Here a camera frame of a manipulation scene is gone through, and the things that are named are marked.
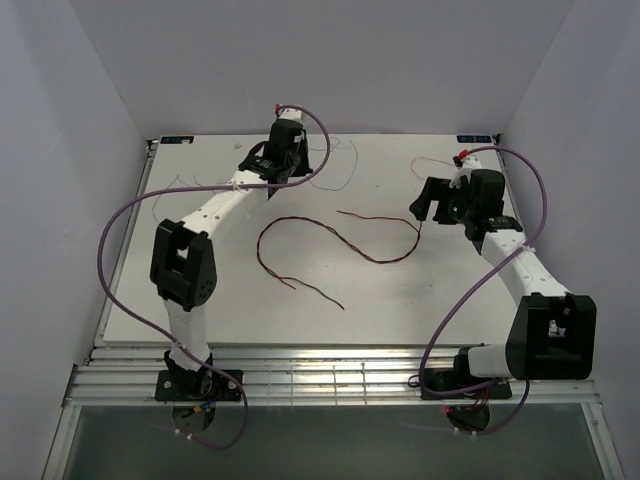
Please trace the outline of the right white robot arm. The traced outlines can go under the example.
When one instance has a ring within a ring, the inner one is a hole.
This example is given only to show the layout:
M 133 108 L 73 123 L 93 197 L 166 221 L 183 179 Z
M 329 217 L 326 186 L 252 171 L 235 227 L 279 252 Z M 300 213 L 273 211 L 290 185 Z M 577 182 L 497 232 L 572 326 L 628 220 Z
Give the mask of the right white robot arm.
M 584 380 L 592 371 L 597 307 L 559 283 L 528 248 L 522 227 L 504 214 L 505 179 L 477 169 L 458 179 L 430 177 L 409 210 L 418 220 L 437 206 L 435 222 L 461 224 L 465 237 L 493 268 L 517 306 L 502 344 L 462 348 L 451 382 L 474 397 L 489 378 Z

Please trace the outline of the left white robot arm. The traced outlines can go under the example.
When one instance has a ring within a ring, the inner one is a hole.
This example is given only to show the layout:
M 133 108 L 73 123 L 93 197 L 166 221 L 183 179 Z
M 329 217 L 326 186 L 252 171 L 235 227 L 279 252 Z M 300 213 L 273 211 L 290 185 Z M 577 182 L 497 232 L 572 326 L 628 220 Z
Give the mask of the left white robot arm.
M 182 369 L 178 388 L 190 399 L 205 397 L 212 376 L 204 305 L 217 284 L 214 246 L 245 216 L 267 202 L 281 185 L 312 172 L 304 114 L 282 110 L 266 141 L 255 145 L 239 164 L 227 188 L 180 221 L 156 228 L 150 279 L 162 298 L 174 337 L 167 364 Z

